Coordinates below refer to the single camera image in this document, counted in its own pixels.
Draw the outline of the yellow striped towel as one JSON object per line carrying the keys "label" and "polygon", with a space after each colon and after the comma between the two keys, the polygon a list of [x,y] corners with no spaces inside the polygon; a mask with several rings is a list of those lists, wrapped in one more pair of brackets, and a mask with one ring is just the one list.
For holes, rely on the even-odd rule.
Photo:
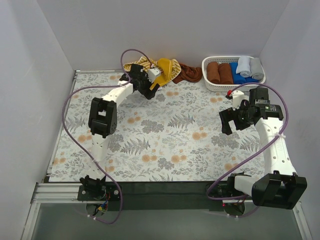
{"label": "yellow striped towel", "polygon": [[181,72],[181,67],[176,59],[160,58],[158,61],[155,61],[151,58],[148,59],[147,57],[142,56],[137,61],[125,63],[123,65],[124,70],[128,72],[131,69],[132,64],[143,66],[143,69],[147,73],[148,69],[150,68],[159,68],[161,70],[161,75],[155,81],[157,81],[158,83],[162,83],[162,86],[173,81],[173,79],[176,78]]}

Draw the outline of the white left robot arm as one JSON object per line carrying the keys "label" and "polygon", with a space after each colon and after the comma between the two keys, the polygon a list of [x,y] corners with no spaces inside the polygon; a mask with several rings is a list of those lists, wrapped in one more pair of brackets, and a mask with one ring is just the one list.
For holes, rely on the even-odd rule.
{"label": "white left robot arm", "polygon": [[118,108],[121,103],[134,92],[139,92],[146,99],[155,97],[160,84],[156,78],[161,75],[159,68],[145,71],[143,66],[133,64],[119,80],[119,87],[112,89],[103,97],[95,97],[91,101],[88,126],[92,134],[91,155],[93,167],[85,177],[80,179],[79,201],[121,201],[121,187],[114,182],[107,183],[99,167],[107,158],[111,136],[118,124]]}

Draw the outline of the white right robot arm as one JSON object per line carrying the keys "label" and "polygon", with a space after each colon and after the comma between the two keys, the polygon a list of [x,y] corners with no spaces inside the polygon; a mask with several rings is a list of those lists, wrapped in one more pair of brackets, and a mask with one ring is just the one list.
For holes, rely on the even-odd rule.
{"label": "white right robot arm", "polygon": [[250,89],[248,96],[239,90],[229,91],[226,97],[232,100],[232,107],[219,112],[222,133],[232,134],[230,122],[241,131],[255,126],[264,147],[264,176],[254,180],[244,173],[232,173],[227,179],[227,195],[237,199],[245,194],[256,206],[293,209],[307,188],[307,180],[298,176],[290,160],[282,133],[281,106],[270,103],[264,87]]}

